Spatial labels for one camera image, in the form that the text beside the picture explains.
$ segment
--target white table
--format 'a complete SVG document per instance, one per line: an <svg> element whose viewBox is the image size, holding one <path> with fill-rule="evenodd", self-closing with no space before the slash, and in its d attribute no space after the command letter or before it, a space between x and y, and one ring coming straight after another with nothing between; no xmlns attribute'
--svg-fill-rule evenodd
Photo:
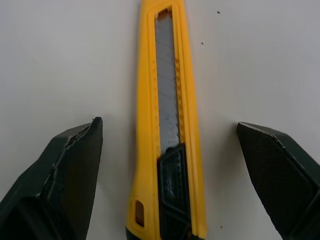
<svg viewBox="0 0 320 240"><path fill-rule="evenodd" d="M0 2L0 198L53 136L101 116L88 240L125 239L139 2ZM186 9L207 239L280 240L251 184L234 123L288 133L320 163L320 2L187 0Z"/></svg>

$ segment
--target yellow utility knife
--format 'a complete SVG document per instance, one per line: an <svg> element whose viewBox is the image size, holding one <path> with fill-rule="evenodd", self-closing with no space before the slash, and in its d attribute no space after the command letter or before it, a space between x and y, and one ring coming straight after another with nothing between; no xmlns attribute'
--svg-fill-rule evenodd
<svg viewBox="0 0 320 240"><path fill-rule="evenodd" d="M184 0L142 0L136 133L127 239L205 239L204 182Z"/></svg>

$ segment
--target metal blade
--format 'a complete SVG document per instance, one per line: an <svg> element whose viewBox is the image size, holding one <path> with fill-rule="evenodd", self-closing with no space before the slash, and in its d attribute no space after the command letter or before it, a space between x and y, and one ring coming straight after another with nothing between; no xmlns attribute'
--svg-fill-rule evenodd
<svg viewBox="0 0 320 240"><path fill-rule="evenodd" d="M175 44L168 12L155 19L155 48L161 154L180 143L177 103Z"/></svg>

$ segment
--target dark green object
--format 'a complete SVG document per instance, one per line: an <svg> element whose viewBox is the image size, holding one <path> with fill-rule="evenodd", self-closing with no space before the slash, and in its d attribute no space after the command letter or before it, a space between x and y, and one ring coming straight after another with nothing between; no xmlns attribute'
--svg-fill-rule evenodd
<svg viewBox="0 0 320 240"><path fill-rule="evenodd" d="M1 240L85 240L102 149L100 117L54 137L0 203Z"/></svg>
<svg viewBox="0 0 320 240"><path fill-rule="evenodd" d="M240 122L252 184L284 240L320 240L320 166L287 134Z"/></svg>

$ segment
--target yellow plastic handle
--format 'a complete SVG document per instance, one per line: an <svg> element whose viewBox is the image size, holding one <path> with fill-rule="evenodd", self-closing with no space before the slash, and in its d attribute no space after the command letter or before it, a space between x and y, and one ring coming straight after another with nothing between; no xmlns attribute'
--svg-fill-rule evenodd
<svg viewBox="0 0 320 240"><path fill-rule="evenodd" d="M157 159L160 157L155 18L172 12L180 141L185 143L192 234L207 234L195 85L183 0L141 3L137 81L137 164L126 228L141 240L160 240Z"/></svg>

